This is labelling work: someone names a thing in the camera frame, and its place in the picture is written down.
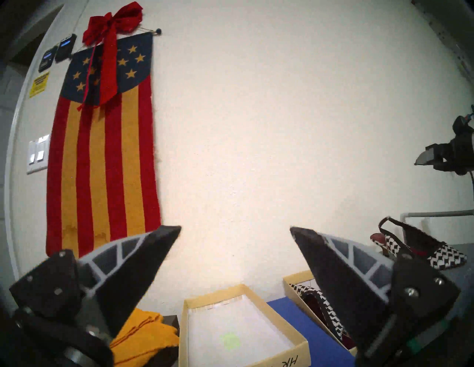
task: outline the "yellow cloth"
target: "yellow cloth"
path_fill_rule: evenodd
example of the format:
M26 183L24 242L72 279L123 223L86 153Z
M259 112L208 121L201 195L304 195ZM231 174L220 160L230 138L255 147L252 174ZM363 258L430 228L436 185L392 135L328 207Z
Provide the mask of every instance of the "yellow cloth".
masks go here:
M162 322L163 316L159 313L136 308L110 343L114 365L141 367L161 349L177 347L177 330Z

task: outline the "light switch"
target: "light switch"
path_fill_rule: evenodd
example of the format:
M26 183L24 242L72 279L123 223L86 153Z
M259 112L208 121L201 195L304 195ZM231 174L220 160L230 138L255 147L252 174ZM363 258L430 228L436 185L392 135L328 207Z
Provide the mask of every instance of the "light switch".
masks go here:
M49 138L50 134L29 142L27 174L48 167Z
M28 143L28 165L35 163L36 142Z
M43 161L45 157L45 142L43 140L42 143L36 145L36 162Z

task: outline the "red bow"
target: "red bow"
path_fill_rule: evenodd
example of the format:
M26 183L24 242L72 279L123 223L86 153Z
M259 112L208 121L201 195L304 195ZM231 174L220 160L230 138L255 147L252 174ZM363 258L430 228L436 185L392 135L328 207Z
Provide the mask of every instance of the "red bow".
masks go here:
M89 69L87 71L86 90L82 108L89 89L89 75L91 72L92 59L95 47L103 40L104 52L102 55L102 70L100 75L100 98L99 105L103 105L117 94L117 32L130 33L142 21L142 7L136 2L131 2L122 7L114 16L107 13L103 17L91 17L89 27L82 36L82 42L86 46L95 43L92 51Z

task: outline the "black wall device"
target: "black wall device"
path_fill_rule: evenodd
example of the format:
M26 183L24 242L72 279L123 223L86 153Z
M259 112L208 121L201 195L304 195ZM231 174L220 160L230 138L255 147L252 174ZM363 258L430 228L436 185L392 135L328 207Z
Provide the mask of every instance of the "black wall device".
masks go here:
M55 58L57 63L71 56L71 53L73 52L74 43L76 42L76 38L77 36L72 33L59 43L58 51L56 53Z
M48 51L45 52L43 58L41 59L41 62L39 63L39 72L42 72L51 67L51 65L53 64L53 60L55 59L57 49L58 46L54 46L53 48L50 48Z

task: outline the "navy blue canton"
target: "navy blue canton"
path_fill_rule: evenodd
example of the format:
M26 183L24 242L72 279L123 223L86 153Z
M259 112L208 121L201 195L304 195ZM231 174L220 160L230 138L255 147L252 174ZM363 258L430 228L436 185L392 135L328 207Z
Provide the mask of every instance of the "navy blue canton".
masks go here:
M123 93L140 84L151 69L153 35L143 33L117 40L117 87ZM89 92L86 104L99 105L100 71L103 45L96 47L89 76ZM77 52L69 65L61 96L71 101L82 102L92 47Z

